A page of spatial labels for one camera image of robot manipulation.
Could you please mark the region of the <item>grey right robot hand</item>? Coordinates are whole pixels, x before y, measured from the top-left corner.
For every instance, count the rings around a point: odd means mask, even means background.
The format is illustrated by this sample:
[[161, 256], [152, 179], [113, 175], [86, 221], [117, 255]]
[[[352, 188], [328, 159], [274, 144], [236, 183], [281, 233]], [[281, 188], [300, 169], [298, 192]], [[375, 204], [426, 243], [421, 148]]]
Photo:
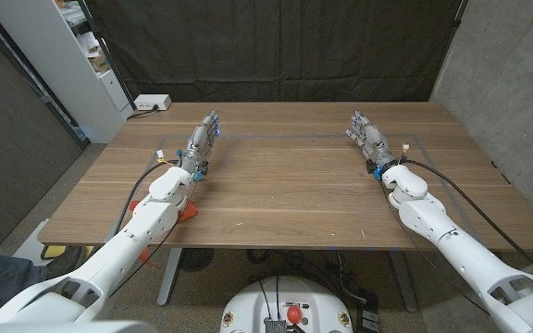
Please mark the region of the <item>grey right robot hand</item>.
[[351, 125], [352, 128], [345, 131], [346, 135], [362, 150], [366, 171], [375, 179], [381, 179], [387, 170], [398, 164], [386, 136], [358, 110], [351, 116]]

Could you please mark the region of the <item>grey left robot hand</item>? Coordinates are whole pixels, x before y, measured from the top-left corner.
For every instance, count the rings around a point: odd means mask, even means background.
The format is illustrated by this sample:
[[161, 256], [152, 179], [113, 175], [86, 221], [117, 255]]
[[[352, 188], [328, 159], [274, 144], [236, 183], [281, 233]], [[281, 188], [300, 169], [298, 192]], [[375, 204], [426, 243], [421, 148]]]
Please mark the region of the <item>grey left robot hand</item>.
[[219, 118], [212, 109], [194, 129], [180, 158], [180, 167], [190, 172], [194, 181], [207, 174], [208, 159], [220, 133]]

